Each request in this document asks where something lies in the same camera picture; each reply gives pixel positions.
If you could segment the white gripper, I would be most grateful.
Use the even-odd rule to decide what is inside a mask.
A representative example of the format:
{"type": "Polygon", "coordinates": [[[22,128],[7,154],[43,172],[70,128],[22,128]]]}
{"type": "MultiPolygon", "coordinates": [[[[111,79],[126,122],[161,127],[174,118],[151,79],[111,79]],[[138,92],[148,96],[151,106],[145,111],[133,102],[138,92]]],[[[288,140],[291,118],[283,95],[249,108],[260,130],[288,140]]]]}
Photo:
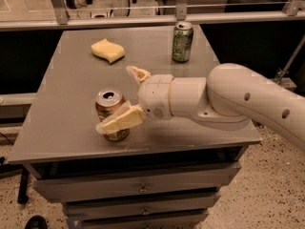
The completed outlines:
{"type": "Polygon", "coordinates": [[[138,126],[146,119],[171,119],[169,92],[173,76],[171,74],[155,74],[128,66],[127,73],[137,85],[140,85],[137,97],[138,103],[132,105],[125,102],[113,114],[97,124],[95,130],[101,135],[110,135],[116,132],[138,126]]]}

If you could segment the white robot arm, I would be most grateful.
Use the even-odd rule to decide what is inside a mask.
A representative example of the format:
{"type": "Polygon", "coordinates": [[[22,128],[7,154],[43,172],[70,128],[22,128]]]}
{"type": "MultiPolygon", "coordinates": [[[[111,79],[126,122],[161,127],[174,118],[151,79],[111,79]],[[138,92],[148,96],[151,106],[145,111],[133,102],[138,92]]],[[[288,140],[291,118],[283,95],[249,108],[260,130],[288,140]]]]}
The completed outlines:
{"type": "Polygon", "coordinates": [[[305,151],[305,97],[244,66],[220,64],[206,77],[152,75],[135,66],[127,72],[138,85],[137,103],[123,103],[97,124],[101,135],[138,126],[146,118],[185,117],[220,130],[238,130],[253,120],[305,151]]]}

